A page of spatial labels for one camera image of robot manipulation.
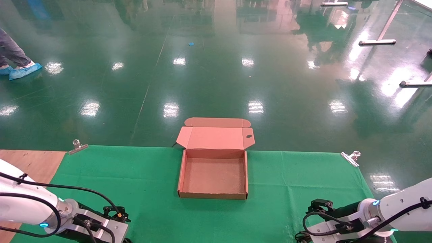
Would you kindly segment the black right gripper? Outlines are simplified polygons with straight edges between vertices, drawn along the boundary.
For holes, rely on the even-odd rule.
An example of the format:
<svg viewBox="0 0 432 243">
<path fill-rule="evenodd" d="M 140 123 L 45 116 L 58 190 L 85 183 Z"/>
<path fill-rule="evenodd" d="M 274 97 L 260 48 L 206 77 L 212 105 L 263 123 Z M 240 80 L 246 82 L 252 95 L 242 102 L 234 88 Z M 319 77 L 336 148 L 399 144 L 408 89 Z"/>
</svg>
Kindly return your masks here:
<svg viewBox="0 0 432 243">
<path fill-rule="evenodd" d="M 310 212 L 326 212 L 333 211 L 333 217 L 341 218 L 358 212 L 358 205 L 361 202 L 355 202 L 350 205 L 333 209 L 333 202 L 325 199 L 315 199 L 311 201 Z"/>
</svg>

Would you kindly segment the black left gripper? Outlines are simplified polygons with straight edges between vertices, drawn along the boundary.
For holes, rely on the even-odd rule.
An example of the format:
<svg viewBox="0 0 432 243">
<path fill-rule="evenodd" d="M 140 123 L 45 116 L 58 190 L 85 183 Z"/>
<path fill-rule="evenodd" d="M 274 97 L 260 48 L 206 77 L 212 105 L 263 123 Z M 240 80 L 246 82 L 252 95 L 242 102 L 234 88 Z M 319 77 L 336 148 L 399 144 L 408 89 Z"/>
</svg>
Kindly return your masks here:
<svg viewBox="0 0 432 243">
<path fill-rule="evenodd" d="M 126 213 L 125 208 L 122 206 L 105 206 L 103 207 L 103 214 L 99 211 L 93 210 L 88 206 L 85 206 L 82 203 L 78 203 L 78 208 L 91 211 L 94 214 L 97 214 L 99 216 L 103 216 L 105 219 L 114 220 L 117 222 L 131 222 L 129 219 L 128 213 Z"/>
</svg>

